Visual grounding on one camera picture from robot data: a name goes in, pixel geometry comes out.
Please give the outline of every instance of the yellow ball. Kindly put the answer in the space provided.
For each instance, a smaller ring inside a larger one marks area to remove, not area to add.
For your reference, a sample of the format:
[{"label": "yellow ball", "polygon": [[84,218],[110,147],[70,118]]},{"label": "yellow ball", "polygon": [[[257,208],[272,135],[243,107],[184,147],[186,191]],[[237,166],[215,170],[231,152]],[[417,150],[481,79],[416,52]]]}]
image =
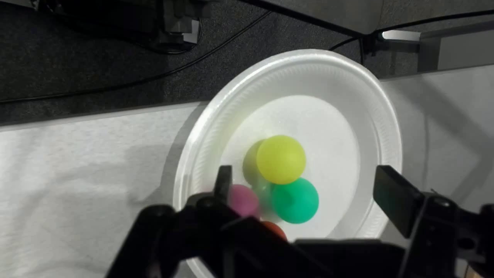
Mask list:
[{"label": "yellow ball", "polygon": [[274,136],[261,143],[257,155],[260,175],[272,184],[291,184],[306,169],[306,153],[298,141]]}]

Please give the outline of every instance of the white surface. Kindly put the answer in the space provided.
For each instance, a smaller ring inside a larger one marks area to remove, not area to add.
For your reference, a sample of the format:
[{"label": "white surface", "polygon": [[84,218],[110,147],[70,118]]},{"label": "white surface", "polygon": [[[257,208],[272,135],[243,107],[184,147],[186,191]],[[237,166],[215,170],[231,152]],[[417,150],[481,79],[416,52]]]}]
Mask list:
[{"label": "white surface", "polygon": [[[303,178],[320,195],[317,215],[294,226],[278,225],[289,240],[379,238],[388,218],[373,200],[380,164],[402,170],[396,113],[379,81],[362,65],[331,52],[303,50],[266,59],[229,82],[209,104],[186,144],[173,204],[212,192],[220,166],[234,167],[235,184],[248,150],[288,135],[308,157]],[[194,272],[207,269],[190,262]]]},{"label": "white surface", "polygon": [[[474,212],[493,203],[494,67],[383,87],[405,177]],[[170,177],[197,118],[197,106],[180,106],[0,129],[0,277],[104,277],[138,211],[172,203]]]}]

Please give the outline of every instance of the dark background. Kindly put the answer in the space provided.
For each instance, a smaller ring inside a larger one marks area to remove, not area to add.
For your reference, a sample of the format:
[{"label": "dark background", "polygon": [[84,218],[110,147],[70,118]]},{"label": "dark background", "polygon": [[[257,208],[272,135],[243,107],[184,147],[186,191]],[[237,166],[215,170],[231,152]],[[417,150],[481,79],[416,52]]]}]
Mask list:
[{"label": "dark background", "polygon": [[[385,0],[380,27],[493,8],[493,0]],[[183,56],[163,56],[126,42],[95,39],[61,25],[48,14],[0,4],[0,126],[209,101],[237,75],[269,56],[300,48],[328,50],[348,39],[272,14],[218,55],[169,79],[89,96],[4,103],[104,89],[170,72],[215,48],[263,13],[265,10],[241,2],[212,4],[204,13],[200,47]],[[491,19],[433,24],[414,30],[428,31]],[[359,44],[339,52],[359,61]],[[414,75],[417,55],[379,53],[366,58],[365,65],[379,78]]]}]

